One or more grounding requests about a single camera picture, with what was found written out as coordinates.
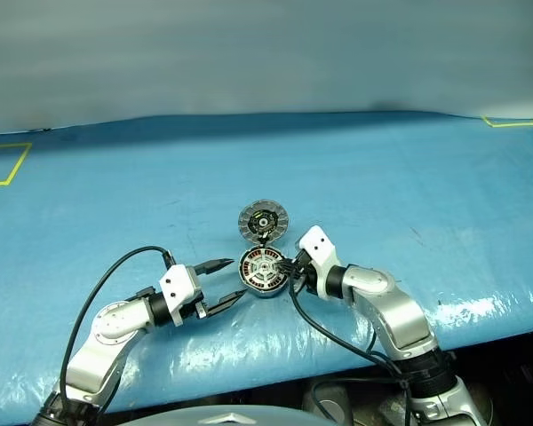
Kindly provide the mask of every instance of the metal motor part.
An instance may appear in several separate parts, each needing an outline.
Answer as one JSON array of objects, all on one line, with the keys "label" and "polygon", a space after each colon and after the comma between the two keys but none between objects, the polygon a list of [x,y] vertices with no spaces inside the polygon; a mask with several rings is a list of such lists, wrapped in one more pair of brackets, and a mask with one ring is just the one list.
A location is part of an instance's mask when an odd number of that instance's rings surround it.
[{"label": "metal motor part", "polygon": [[278,240],[288,228],[288,213],[276,201],[258,200],[239,215],[239,232],[253,244]]},{"label": "metal motor part", "polygon": [[270,297],[282,290],[287,276],[276,264],[284,256],[276,248],[257,246],[243,253],[239,274],[243,284],[260,297]]}]

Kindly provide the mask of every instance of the blue tablecloth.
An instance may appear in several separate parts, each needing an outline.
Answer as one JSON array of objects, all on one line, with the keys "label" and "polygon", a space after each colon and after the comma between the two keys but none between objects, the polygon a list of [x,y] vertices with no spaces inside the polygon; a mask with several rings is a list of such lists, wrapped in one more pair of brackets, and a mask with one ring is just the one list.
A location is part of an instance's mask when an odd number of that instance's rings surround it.
[{"label": "blue tablecloth", "polygon": [[[346,263],[387,269],[425,308],[443,348],[533,330],[533,127],[438,114],[272,114],[139,119],[0,136],[31,142],[0,186],[0,424],[28,422],[57,380],[91,287],[145,244],[182,263],[238,258],[237,217],[279,201],[289,231],[321,225]],[[0,180],[23,147],[0,149]],[[158,255],[132,260],[91,309],[157,286]],[[236,267],[203,277],[212,303]],[[303,295],[335,333],[370,328],[342,303]],[[89,332],[85,321],[79,342]],[[329,343],[286,293],[157,329],[129,357],[112,410],[318,375],[365,362]]]}]

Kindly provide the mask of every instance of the black cable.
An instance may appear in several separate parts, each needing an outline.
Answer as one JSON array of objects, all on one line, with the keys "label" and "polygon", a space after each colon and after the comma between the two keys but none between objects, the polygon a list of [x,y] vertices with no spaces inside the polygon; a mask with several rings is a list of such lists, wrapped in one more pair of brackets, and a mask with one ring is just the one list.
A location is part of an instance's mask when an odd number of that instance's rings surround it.
[{"label": "black cable", "polygon": [[[360,377],[360,378],[346,378],[346,379],[334,379],[329,381],[324,381],[320,383],[331,383],[331,382],[374,382],[374,383],[399,383],[402,385],[402,387],[405,389],[405,395],[406,395],[406,406],[405,406],[405,426],[410,426],[410,389],[409,384],[403,380],[402,378],[402,372],[401,370],[394,364],[394,362],[389,359],[384,353],[381,353],[379,351],[373,351],[373,347],[375,346],[375,343],[377,341],[377,333],[375,330],[373,330],[373,336],[371,337],[370,345],[368,346],[368,349],[366,351],[363,351],[359,348],[356,348],[352,344],[340,339],[336,335],[333,335],[329,330],[324,328],[322,325],[318,324],[316,321],[314,321],[304,310],[302,309],[302,306],[300,306],[300,303],[298,301],[297,292],[294,290],[293,285],[293,277],[294,273],[296,272],[296,268],[293,269],[289,274],[289,293],[290,293],[290,299],[292,300],[292,304],[294,304],[294,307],[296,308],[298,314],[314,329],[316,329],[321,334],[328,337],[332,342],[337,343],[341,347],[348,349],[349,351],[353,352],[356,355],[359,355],[360,357],[374,363],[377,366],[383,367],[392,377],[390,378],[376,378],[372,379],[369,377]],[[304,287],[302,284],[298,290],[298,292]],[[320,383],[317,383],[312,388],[312,396],[315,405],[318,407],[318,409],[326,416],[326,418],[331,419],[332,421],[336,421],[332,415],[324,408],[322,405],[322,402],[320,402],[317,399],[316,396],[316,389],[317,386],[320,385]]]},{"label": "black cable", "polygon": [[329,420],[337,422],[333,415],[323,406],[321,400],[318,398],[318,388],[330,383],[398,383],[399,381],[393,377],[344,377],[337,379],[323,380],[316,383],[312,387],[312,400],[316,407],[322,412],[322,414]]},{"label": "black cable", "polygon": [[79,332],[79,328],[81,327],[81,323],[83,322],[84,316],[89,310],[89,307],[91,306],[93,299],[99,293],[100,289],[103,287],[105,282],[108,280],[108,277],[110,277],[113,274],[113,272],[116,271],[116,269],[118,269],[118,267],[121,266],[128,259],[137,255],[138,253],[142,253],[145,251],[159,251],[160,253],[162,253],[166,269],[169,269],[169,267],[175,263],[173,260],[173,257],[171,256],[171,253],[165,248],[158,247],[158,246],[146,246],[146,247],[136,248],[133,251],[129,251],[127,254],[125,254],[120,259],[118,259],[116,262],[114,262],[113,265],[110,268],[108,268],[105,274],[100,278],[97,285],[94,287],[94,289],[91,291],[91,293],[85,300],[85,303],[83,304],[83,307],[81,308],[81,311],[79,312],[79,315],[77,315],[75,325],[73,326],[73,330],[71,330],[71,335],[69,336],[68,346],[65,349],[65,355],[63,356],[63,362],[61,363],[60,397],[61,397],[61,412],[62,413],[65,413],[69,407],[68,394],[67,394],[67,389],[66,389],[67,388],[68,364],[69,364],[69,359],[71,358],[71,352],[73,351],[73,346],[75,345],[77,333]]},{"label": "black cable", "polygon": [[377,333],[375,332],[375,330],[373,330],[373,334],[371,335],[370,345],[367,347],[365,351],[368,353],[371,353],[371,351],[373,351],[373,346],[375,346],[376,342],[377,342]]},{"label": "black cable", "polygon": [[408,383],[405,386],[405,426],[410,426],[410,388]]},{"label": "black cable", "polygon": [[292,303],[294,304],[294,307],[296,308],[298,314],[304,319],[305,322],[307,322],[311,327],[313,327],[319,333],[321,333],[321,334],[325,335],[326,337],[328,337],[332,342],[337,343],[341,347],[353,352],[355,355],[358,355],[358,356],[360,356],[360,357],[372,362],[373,364],[376,364],[376,365],[384,368],[393,377],[396,377],[396,376],[401,374],[401,371],[399,370],[399,368],[397,366],[394,366],[393,363],[389,364],[386,361],[381,360],[380,358],[378,358],[378,357],[376,357],[376,356],[374,356],[374,355],[372,355],[372,354],[370,354],[370,353],[368,353],[368,352],[366,352],[366,351],[364,351],[362,349],[356,348],[355,346],[353,346],[352,344],[346,342],[345,340],[342,340],[339,337],[337,337],[336,335],[333,335],[329,330],[327,330],[326,328],[324,328],[323,326],[318,324],[316,321],[314,321],[312,318],[310,318],[310,316],[307,313],[304,312],[304,310],[302,309],[302,306],[300,306],[300,303],[298,301],[296,292],[294,291],[294,286],[293,286],[292,281],[293,281],[293,278],[292,278],[292,274],[291,274],[289,276],[290,299],[292,300]]}]

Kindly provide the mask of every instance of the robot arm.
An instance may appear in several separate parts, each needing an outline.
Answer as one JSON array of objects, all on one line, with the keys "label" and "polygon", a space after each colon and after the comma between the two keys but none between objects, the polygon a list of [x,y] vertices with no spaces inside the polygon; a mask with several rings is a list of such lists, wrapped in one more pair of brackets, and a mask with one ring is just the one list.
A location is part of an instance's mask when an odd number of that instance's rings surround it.
[{"label": "robot arm", "polygon": [[320,298],[343,298],[368,318],[387,357],[409,382],[410,409],[421,422],[485,426],[462,380],[446,356],[418,304],[388,272],[342,266],[320,226],[298,241],[295,264],[309,273],[306,284]]},{"label": "robot arm", "polygon": [[32,426],[90,426],[115,394],[126,358],[140,338],[157,326],[176,327],[192,314],[209,318],[232,306],[243,294],[237,291],[208,308],[197,279],[233,261],[220,259],[196,267],[174,264],[160,279],[162,292],[145,288],[128,300],[105,306],[95,316],[84,345],[67,369],[68,406],[62,406],[57,383]]}]

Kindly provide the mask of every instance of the wrinkled plastic cover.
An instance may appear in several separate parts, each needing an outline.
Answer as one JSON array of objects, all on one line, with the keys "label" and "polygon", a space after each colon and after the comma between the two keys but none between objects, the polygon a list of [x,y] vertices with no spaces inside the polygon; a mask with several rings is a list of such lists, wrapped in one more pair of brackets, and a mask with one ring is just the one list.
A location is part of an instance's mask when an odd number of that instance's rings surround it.
[{"label": "wrinkled plastic cover", "polygon": [[[287,256],[311,225],[344,263],[388,270],[424,307],[442,348],[533,330],[533,127],[437,114],[166,117],[0,137],[33,143],[0,187],[0,424],[30,421],[50,393],[75,317],[124,252],[170,248],[186,264],[250,243],[240,210],[288,211]],[[17,154],[4,150],[0,166]],[[157,286],[142,255],[101,290],[106,304]],[[209,303],[240,289],[236,265],[201,278]],[[363,347],[370,327],[340,301],[305,309]],[[366,365],[295,313],[284,292],[245,295],[211,319],[147,335],[112,410]]]},{"label": "wrinkled plastic cover", "polygon": [[0,132],[345,110],[533,118],[533,0],[0,0]]}]

